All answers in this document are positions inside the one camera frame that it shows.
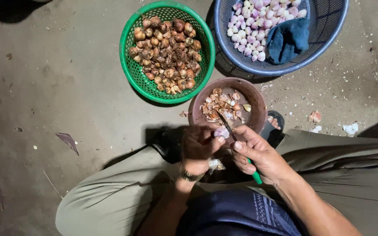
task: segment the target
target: foot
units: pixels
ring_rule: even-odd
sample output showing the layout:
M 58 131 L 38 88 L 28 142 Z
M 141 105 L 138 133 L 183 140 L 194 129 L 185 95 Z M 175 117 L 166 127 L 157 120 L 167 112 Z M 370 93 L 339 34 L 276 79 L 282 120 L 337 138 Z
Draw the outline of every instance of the foot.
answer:
M 269 123 L 270 123 L 273 127 L 275 127 L 275 128 L 278 129 L 278 130 L 281 130 L 281 127 L 278 126 L 278 121 L 277 121 L 274 117 L 272 117 L 271 115 L 269 115 L 269 116 L 267 117 L 267 120 L 269 121 Z

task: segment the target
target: right hand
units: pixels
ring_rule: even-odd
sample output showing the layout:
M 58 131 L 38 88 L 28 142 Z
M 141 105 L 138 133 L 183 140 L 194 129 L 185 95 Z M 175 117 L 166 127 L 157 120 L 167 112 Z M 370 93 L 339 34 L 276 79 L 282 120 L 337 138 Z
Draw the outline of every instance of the right hand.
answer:
M 252 175 L 258 169 L 262 181 L 270 185 L 279 185 L 282 180 L 295 174 L 284 158 L 255 131 L 247 126 L 239 126 L 233 132 L 247 140 L 236 141 L 232 145 L 234 163 L 243 173 Z

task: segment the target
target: black sandal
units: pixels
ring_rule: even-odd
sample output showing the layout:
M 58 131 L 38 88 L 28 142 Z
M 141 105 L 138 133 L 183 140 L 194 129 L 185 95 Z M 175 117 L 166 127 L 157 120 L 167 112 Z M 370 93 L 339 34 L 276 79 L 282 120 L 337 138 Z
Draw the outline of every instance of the black sandal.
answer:
M 260 136 L 264 138 L 273 148 L 276 148 L 284 137 L 282 131 L 284 130 L 285 121 L 284 117 L 275 110 L 268 111 L 268 116 L 269 115 L 277 120 L 278 126 L 281 127 L 281 130 L 278 130 L 277 128 L 272 126 L 272 124 L 268 120 L 266 120 L 265 127 L 260 133 Z

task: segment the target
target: green plastic basket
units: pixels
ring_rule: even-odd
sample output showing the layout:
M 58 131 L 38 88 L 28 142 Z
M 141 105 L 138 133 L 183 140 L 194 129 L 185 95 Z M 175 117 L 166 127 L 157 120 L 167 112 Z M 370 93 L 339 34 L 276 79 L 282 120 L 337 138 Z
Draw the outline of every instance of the green plastic basket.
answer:
M 154 81 L 149 80 L 142 72 L 142 66 L 128 56 L 129 48 L 136 46 L 134 29 L 142 27 L 142 15 L 147 18 L 158 16 L 161 21 L 172 21 L 176 17 L 192 24 L 197 34 L 195 39 L 199 40 L 202 46 L 202 49 L 199 51 L 199 54 L 202 56 L 202 61 L 199 62 L 202 70 L 195 78 L 195 86 L 193 88 L 185 89 L 182 93 L 175 95 L 159 91 Z M 140 8 L 131 16 L 122 31 L 119 55 L 123 72 L 134 89 L 154 102 L 175 104 L 191 99 L 207 84 L 214 69 L 215 43 L 207 24 L 196 12 L 177 2 L 160 1 Z

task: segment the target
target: left hand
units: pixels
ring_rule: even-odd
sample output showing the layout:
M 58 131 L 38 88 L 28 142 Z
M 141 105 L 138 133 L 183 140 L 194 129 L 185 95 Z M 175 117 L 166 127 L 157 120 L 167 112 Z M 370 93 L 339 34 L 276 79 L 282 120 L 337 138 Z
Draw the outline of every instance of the left hand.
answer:
M 201 122 L 186 129 L 182 141 L 182 165 L 192 175 L 202 175 L 209 169 L 208 159 L 226 142 L 213 137 L 220 124 Z

